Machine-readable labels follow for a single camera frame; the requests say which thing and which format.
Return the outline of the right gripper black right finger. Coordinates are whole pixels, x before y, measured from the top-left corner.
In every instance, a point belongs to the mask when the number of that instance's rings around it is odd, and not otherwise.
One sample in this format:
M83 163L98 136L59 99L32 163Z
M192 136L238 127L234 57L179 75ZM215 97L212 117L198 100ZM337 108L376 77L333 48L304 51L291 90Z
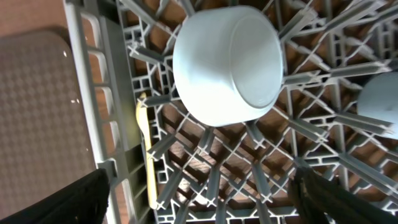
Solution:
M354 196L313 169L299 167L289 180L288 197L301 220L327 224L327 217L341 224L397 223L397 217Z

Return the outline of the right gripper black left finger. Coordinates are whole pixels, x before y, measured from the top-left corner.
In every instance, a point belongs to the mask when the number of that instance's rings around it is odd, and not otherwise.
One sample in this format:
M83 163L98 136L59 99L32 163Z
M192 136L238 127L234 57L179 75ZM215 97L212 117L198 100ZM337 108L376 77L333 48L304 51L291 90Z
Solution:
M109 193L108 175L99 168L1 223L102 223Z

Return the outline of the yellow plastic spoon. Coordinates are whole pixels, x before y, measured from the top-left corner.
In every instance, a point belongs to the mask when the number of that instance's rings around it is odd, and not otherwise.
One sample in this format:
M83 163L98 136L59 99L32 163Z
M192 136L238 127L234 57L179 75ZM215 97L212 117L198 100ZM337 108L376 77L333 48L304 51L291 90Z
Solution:
M137 124L142 132L144 149L145 149L145 159L146 159L146 176L147 176L147 196L149 201L149 206L153 210L157 210L157 184L155 179L155 168L154 160L151 158L148 151L152 147L152 142L150 138L150 126L147 115L147 108L143 106L143 99L146 98L146 93L143 92L138 98L136 105L136 119Z

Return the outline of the light blue cup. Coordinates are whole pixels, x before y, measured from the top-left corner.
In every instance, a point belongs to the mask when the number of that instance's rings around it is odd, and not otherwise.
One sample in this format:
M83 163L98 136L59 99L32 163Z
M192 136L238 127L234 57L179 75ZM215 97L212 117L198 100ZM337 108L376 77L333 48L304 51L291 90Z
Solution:
M392 123L391 132L382 137L397 139L397 72L382 73L363 87L357 114Z

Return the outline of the light blue rice bowl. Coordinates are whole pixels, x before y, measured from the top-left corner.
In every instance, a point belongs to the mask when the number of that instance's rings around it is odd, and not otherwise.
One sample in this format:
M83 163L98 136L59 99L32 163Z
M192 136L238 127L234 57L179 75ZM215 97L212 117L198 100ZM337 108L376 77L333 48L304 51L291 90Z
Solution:
M203 124L258 119L280 92L283 52L270 20L252 6L203 10L182 25L172 67L179 97Z

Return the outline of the grey dishwasher rack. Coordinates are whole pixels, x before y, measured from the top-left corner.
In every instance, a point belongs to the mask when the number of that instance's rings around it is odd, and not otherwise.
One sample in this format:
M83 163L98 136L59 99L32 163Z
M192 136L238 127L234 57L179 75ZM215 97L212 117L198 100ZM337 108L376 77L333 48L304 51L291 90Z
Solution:
M249 1L282 36L270 112L212 128L175 86L172 54L194 13L237 1L65 1L95 164L111 182L108 223L299 223L287 196L300 166L397 214L392 124L357 114L364 84L397 69L396 1ZM149 206L136 105L146 93L157 184Z

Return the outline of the brown serving tray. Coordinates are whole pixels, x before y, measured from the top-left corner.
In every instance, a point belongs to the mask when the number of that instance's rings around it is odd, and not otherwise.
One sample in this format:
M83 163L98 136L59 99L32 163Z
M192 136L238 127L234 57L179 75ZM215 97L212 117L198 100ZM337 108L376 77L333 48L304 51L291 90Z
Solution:
M95 169L69 44L40 30L1 39L1 216Z

